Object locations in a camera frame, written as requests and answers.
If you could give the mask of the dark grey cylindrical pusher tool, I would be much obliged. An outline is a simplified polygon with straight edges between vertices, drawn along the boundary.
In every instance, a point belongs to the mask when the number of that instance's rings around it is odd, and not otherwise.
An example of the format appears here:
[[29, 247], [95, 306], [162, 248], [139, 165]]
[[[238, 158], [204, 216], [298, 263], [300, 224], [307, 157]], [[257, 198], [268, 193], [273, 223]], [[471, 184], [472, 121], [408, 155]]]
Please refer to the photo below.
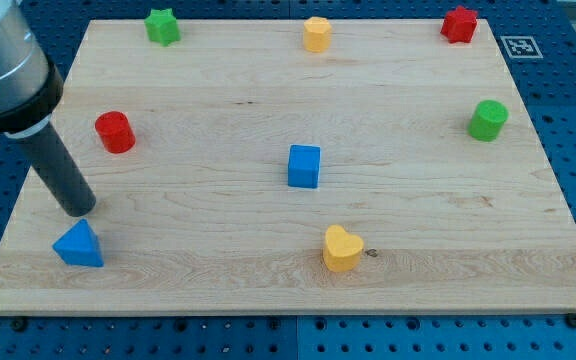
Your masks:
[[69, 216], [81, 217], [94, 208], [91, 187], [49, 121], [15, 133], [13, 141]]

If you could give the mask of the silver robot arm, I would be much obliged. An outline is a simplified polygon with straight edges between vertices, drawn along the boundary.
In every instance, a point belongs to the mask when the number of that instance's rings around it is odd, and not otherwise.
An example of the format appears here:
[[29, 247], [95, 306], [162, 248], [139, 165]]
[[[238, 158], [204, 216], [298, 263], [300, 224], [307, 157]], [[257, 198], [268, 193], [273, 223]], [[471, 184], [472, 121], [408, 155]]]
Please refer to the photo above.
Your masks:
[[96, 197], [51, 124], [63, 86], [19, 3], [0, 0], [0, 133], [19, 146], [62, 209], [80, 217]]

